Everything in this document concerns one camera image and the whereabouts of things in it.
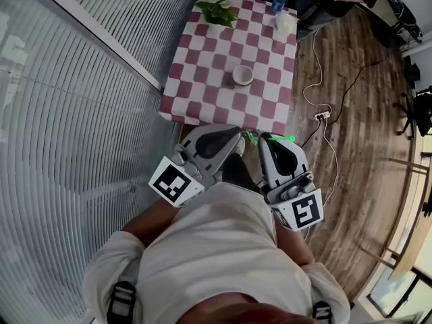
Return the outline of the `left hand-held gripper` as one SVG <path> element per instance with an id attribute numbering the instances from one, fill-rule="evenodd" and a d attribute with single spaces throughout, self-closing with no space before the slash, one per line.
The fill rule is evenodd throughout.
<path id="1" fill-rule="evenodd" d="M 242 136 L 238 126 L 199 126 L 162 158 L 149 186 L 174 207 L 187 203 L 216 184 L 215 174 Z"/>

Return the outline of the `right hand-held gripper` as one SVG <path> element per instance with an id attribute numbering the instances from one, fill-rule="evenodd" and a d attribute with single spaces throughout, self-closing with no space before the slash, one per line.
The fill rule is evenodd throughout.
<path id="1" fill-rule="evenodd" d="M 261 192 L 278 221 L 293 232 L 322 221 L 321 190 L 314 184 L 302 148 L 265 132 L 259 136 L 258 150 L 264 181 Z"/>

